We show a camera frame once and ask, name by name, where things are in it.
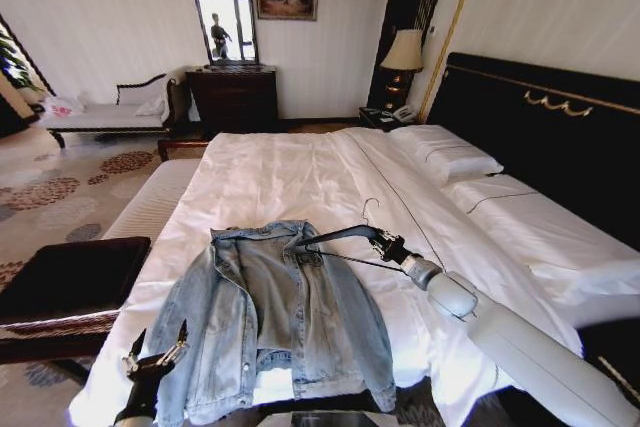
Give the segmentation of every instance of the jacket sleeve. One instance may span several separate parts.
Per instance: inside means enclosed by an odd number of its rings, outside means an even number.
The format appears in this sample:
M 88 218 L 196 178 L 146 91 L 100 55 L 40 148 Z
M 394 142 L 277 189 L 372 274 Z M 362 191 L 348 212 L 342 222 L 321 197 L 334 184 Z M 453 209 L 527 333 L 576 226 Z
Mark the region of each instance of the jacket sleeve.
M 191 374 L 200 355 L 213 287 L 218 280 L 213 268 L 212 250 L 211 246 L 207 246 L 185 275 L 173 285 L 149 338 L 151 355 L 166 352 L 175 344 L 180 326 L 187 320 L 189 349 L 173 371 L 160 382 L 157 406 L 160 426 L 181 426 L 184 420 Z
M 380 410 L 390 412 L 395 407 L 396 386 L 391 344 L 380 309 L 346 262 L 323 260 L 358 368 Z

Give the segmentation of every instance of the lamp base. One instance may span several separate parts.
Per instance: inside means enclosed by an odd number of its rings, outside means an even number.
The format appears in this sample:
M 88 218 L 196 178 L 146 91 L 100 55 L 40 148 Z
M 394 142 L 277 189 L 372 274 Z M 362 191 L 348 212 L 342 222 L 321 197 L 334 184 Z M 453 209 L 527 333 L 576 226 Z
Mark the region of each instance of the lamp base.
M 409 84 L 405 81 L 403 74 L 396 75 L 391 82 L 385 86 L 387 99 L 384 108 L 388 110 L 396 110 L 404 105 L 407 98 Z

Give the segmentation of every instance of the mirror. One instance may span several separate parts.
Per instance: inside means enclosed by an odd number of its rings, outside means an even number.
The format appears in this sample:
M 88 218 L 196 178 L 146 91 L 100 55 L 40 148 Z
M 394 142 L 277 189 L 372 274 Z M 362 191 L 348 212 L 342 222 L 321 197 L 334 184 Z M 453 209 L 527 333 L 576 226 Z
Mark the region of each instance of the mirror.
M 252 0 L 195 0 L 209 62 L 257 63 Z

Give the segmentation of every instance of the table lamp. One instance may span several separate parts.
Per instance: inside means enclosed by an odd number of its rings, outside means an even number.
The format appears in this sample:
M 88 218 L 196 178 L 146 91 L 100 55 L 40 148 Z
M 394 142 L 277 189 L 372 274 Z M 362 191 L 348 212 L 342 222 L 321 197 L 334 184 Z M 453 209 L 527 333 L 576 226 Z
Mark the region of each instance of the table lamp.
M 398 71 L 385 87 L 389 100 L 384 106 L 395 110 L 401 107 L 407 98 L 409 73 L 422 70 L 422 31 L 420 29 L 399 30 L 380 67 Z

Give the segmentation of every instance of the lamp shade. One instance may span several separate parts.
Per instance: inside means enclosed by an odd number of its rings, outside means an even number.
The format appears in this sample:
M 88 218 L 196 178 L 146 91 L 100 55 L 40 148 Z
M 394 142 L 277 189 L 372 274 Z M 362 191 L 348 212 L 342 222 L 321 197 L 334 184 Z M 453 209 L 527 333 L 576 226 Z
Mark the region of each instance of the lamp shade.
M 393 70 L 422 69 L 422 31 L 399 30 L 380 67 Z

